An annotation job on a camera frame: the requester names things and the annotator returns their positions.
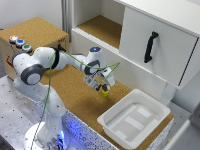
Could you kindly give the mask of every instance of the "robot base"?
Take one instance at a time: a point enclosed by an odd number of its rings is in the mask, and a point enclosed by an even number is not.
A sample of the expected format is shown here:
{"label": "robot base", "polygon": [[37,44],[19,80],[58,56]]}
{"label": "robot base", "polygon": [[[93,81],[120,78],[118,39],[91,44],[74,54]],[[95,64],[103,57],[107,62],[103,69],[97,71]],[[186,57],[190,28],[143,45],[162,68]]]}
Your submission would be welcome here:
{"label": "robot base", "polygon": [[[24,150],[49,150],[49,148],[41,148],[36,144],[36,141],[33,142],[33,147],[31,149],[31,145],[32,145],[32,141],[36,132],[36,129],[38,127],[39,123],[35,124],[34,126],[32,126],[25,134],[24,137]],[[42,126],[44,125],[44,122],[42,122],[40,124],[40,127],[38,129],[38,131],[42,128]],[[65,138],[65,145],[68,147],[69,145],[69,138]]]}

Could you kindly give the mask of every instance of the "white wall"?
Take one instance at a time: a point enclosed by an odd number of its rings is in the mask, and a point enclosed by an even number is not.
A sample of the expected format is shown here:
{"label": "white wall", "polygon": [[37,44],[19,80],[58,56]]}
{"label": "white wall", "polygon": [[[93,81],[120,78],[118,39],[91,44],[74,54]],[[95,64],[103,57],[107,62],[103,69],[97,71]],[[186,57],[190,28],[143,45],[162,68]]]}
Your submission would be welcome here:
{"label": "white wall", "polygon": [[196,108],[200,102],[200,71],[183,89],[177,91],[173,102],[189,112],[192,112]]}
{"label": "white wall", "polygon": [[39,16],[62,29],[61,0],[1,0],[0,28]]}

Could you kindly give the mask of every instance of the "brown work surface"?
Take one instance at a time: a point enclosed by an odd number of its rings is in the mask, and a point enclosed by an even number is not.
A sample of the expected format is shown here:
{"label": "brown work surface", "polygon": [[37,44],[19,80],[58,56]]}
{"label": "brown work surface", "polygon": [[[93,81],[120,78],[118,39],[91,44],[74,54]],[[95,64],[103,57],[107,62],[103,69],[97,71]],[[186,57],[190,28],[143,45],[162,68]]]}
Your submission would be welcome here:
{"label": "brown work surface", "polygon": [[68,34],[40,17],[35,17],[0,31],[0,37],[9,42],[12,35],[25,39],[32,49],[49,45]]}
{"label": "brown work surface", "polygon": [[113,22],[103,16],[98,16],[77,26],[85,32],[119,48],[122,25]]}
{"label": "brown work surface", "polygon": [[[109,97],[104,98],[101,96],[100,92],[97,92],[86,85],[83,81],[84,76],[85,75],[82,72],[73,68],[71,65],[68,65],[62,71],[52,71],[51,86],[58,92],[65,103],[65,107],[69,111],[83,120],[120,150],[123,149],[104,133],[103,127],[97,122],[97,118],[131,92],[131,89],[116,81],[116,84],[111,87],[109,91]],[[48,77],[49,71],[45,73],[41,82],[43,84],[48,84]],[[172,119],[173,115],[169,115],[137,148],[137,150],[145,150]]]}

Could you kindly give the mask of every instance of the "cabinet compartment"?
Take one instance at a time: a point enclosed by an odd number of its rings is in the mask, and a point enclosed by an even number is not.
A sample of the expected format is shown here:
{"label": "cabinet compartment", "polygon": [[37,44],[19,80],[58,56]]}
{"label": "cabinet compartment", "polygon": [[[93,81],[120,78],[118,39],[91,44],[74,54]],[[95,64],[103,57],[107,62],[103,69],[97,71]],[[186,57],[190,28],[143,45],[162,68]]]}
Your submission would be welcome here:
{"label": "cabinet compartment", "polygon": [[[144,63],[152,32],[152,60]],[[179,86],[197,42],[197,37],[133,9],[126,8],[119,53],[150,72]]]}
{"label": "cabinet compartment", "polygon": [[73,28],[119,49],[125,6],[113,0],[74,0]]}

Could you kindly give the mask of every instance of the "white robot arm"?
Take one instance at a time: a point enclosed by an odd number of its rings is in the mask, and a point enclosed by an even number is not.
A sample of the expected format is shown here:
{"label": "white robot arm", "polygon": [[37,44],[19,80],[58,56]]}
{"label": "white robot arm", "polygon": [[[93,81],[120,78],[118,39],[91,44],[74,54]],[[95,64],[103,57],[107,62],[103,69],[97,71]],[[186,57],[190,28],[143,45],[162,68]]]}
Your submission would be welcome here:
{"label": "white robot arm", "polygon": [[[45,69],[50,68],[54,53],[52,69],[61,70],[67,64],[71,64],[86,74],[84,81],[96,90],[100,89],[101,84],[95,80],[95,76],[105,79],[104,87],[106,85],[108,90],[110,86],[115,84],[114,77],[110,74],[111,69],[107,67],[103,51],[98,47],[91,48],[87,57],[83,55],[70,56],[55,48],[39,47],[32,56],[23,51],[14,54],[12,61],[17,73],[14,87],[29,99],[45,103],[48,86],[39,83],[39,81]],[[63,129],[61,117],[66,111],[65,106],[52,87],[50,88],[46,110],[45,124],[37,133],[35,140],[41,149],[49,149],[49,143],[56,139]]]}

